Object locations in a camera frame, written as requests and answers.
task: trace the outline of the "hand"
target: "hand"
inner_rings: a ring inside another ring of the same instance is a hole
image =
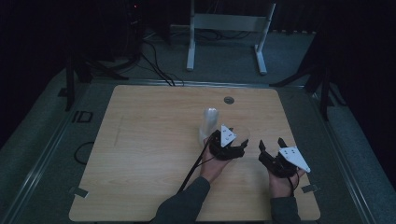
[[[268,171],[269,182],[270,182],[269,189],[270,189],[271,198],[289,197],[291,195],[291,191],[297,187],[299,177],[303,176],[304,174],[305,171],[299,169],[297,171],[297,174],[290,178],[291,183],[293,184],[293,189],[292,189],[290,182],[287,178],[279,178],[270,171]]]
[[[231,160],[217,160],[216,158],[214,158],[214,155],[210,153],[209,146],[207,146],[202,157],[202,162],[205,163],[201,165],[200,176],[209,181],[209,183],[212,183],[221,174],[221,171],[230,161]]]

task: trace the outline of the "metal stand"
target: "metal stand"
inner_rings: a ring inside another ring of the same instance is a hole
[[[187,70],[192,71],[194,69],[195,29],[234,30],[262,33],[260,42],[259,44],[255,45],[254,49],[257,64],[260,69],[260,74],[266,75],[267,68],[265,66],[264,58],[262,56],[262,48],[264,46],[265,38],[268,34],[268,29],[271,24],[271,19],[274,14],[275,6],[275,3],[272,3],[270,5],[266,17],[200,14],[195,13],[195,0],[191,0],[190,46],[187,58]]]

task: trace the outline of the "light wood surface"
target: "light wood surface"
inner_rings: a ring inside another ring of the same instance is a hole
[[[227,105],[224,97],[232,96]],[[75,197],[74,221],[148,221],[176,194],[201,152],[198,130],[204,110],[219,111],[218,124],[245,127],[245,156],[233,160],[212,184],[199,221],[269,220],[268,174],[258,161],[259,142],[275,156],[282,137],[295,142],[277,92],[266,89],[118,86],[109,102]],[[191,181],[198,176],[199,168]],[[320,216],[306,175],[295,191],[303,220]]]

